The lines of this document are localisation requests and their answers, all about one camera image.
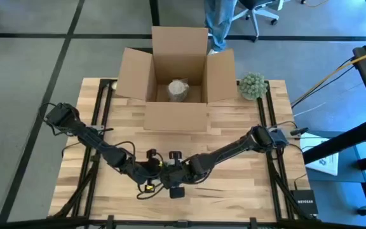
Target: yellow cable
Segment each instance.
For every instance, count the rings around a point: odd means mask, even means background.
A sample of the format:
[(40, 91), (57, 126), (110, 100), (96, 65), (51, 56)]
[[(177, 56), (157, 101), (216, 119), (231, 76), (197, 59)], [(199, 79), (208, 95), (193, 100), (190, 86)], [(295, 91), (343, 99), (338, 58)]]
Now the yellow cable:
[(328, 80), (331, 76), (333, 76), (335, 73), (338, 73), (340, 70), (344, 69), (345, 67), (347, 66), (350, 66), (351, 64), (355, 64), (357, 63), (358, 61), (361, 61), (363, 59), (366, 59), (366, 55), (358, 58), (358, 59), (355, 59), (355, 60), (352, 60), (350, 62), (347, 62), (346, 64), (344, 64), (343, 66), (337, 68), (334, 72), (330, 73), (328, 76), (324, 77), (324, 79), (320, 80), (315, 86), (311, 87), (305, 94), (303, 94), (302, 96), (300, 96), (298, 99), (296, 99), (294, 101), (295, 102), (299, 102), (299, 100), (303, 99), (304, 96), (306, 96), (307, 94), (309, 94), (310, 92), (312, 92), (315, 88), (317, 88), (318, 86), (320, 86), (324, 81)]
[(306, 6), (308, 6), (310, 8), (314, 8), (314, 7), (317, 7), (317, 6), (321, 6), (322, 4), (327, 3), (328, 1), (329, 0), (325, 0), (325, 1), (321, 2), (320, 4), (317, 4), (317, 5), (314, 5), (314, 6), (307, 4), (307, 1), (305, 1), (303, 4), (305, 4)]

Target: jeans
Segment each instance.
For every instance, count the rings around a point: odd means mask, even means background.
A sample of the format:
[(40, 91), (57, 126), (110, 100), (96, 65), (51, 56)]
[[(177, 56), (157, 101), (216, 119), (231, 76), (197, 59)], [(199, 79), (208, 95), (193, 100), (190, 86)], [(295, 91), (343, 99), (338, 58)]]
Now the jeans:
[(237, 0), (204, 0), (206, 26), (213, 36), (214, 51), (223, 51), (227, 43), (224, 40), (228, 35)]

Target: table leg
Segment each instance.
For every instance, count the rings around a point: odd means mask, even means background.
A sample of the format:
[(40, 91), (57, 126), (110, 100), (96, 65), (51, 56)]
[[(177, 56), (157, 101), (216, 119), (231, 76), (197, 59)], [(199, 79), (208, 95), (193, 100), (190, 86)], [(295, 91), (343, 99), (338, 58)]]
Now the table leg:
[(366, 141), (366, 122), (307, 150), (303, 153), (304, 163), (307, 165), (363, 141)]

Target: shoe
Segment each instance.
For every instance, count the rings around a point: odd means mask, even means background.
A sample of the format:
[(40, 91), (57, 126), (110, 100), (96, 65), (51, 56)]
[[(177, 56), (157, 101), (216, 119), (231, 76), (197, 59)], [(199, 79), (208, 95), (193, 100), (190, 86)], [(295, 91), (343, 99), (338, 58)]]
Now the shoe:
[(213, 54), (216, 54), (216, 53), (219, 53), (219, 52), (214, 51), (214, 49), (210, 49), (210, 51), (208, 52), (209, 55), (213, 55)]

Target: office chair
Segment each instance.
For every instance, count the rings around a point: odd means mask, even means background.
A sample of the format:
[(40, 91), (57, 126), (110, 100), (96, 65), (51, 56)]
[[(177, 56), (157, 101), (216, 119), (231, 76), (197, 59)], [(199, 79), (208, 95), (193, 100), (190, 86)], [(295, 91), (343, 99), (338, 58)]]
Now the office chair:
[(256, 42), (259, 37), (259, 29), (256, 15), (262, 15), (265, 17), (272, 18), (271, 25), (276, 25), (278, 23), (279, 16), (269, 12), (268, 10), (265, 10), (265, 7), (268, 6), (276, 11), (279, 11), (282, 9), (283, 3), (289, 0), (239, 0), (239, 1), (242, 5), (244, 5), (244, 7), (246, 7), (246, 9), (243, 10), (241, 13), (235, 15), (233, 17), (233, 20), (239, 19), (243, 16), (246, 16), (245, 20), (249, 20), (250, 18), (249, 11), (251, 11), (252, 23), (254, 24), (254, 29), (256, 33), (254, 42)]

